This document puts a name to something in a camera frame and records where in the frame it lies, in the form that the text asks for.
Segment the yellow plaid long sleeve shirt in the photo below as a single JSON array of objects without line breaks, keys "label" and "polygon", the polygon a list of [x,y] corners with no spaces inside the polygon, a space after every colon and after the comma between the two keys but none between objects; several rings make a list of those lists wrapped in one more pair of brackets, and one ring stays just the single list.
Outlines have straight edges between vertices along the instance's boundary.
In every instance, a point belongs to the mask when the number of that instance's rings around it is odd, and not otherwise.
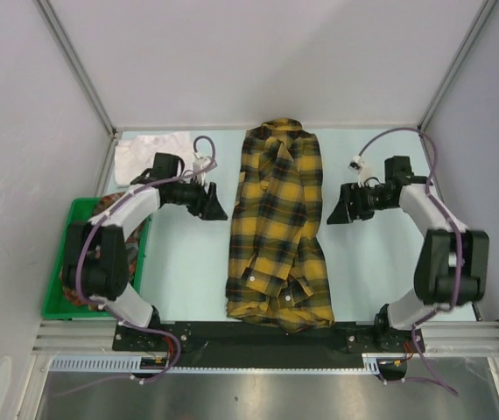
[{"label": "yellow plaid long sleeve shirt", "polygon": [[228,246],[229,318],[287,333],[334,323],[318,241],[322,184],[319,140],[300,122],[247,130]]}]

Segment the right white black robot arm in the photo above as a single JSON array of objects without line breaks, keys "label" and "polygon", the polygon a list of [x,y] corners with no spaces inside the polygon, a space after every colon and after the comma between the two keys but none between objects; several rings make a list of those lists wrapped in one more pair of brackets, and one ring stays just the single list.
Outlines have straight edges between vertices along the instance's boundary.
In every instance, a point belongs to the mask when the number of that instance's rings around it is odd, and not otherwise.
[{"label": "right white black robot arm", "polygon": [[411,329],[438,314],[477,303],[486,290],[489,237],[458,220],[437,198],[432,181],[416,175],[405,156],[384,162],[384,180],[366,178],[340,187],[327,218],[329,225],[368,221],[377,211],[399,208],[413,221],[424,241],[405,295],[385,304],[367,336],[385,352],[416,344]]}]

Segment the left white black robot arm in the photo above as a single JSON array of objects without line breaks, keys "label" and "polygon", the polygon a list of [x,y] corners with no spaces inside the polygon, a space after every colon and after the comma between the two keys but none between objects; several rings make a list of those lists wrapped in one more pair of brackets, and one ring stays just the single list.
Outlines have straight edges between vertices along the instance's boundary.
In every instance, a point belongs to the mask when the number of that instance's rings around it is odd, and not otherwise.
[{"label": "left white black robot arm", "polygon": [[205,174],[214,157],[197,157],[187,170],[181,157],[157,153],[151,168],[130,183],[124,195],[109,208],[85,221],[67,226],[61,280],[78,298],[100,306],[133,328],[132,339],[143,349],[157,347],[163,339],[158,310],[130,284],[126,241],[162,206],[183,206],[204,221],[225,221],[217,185]]}]

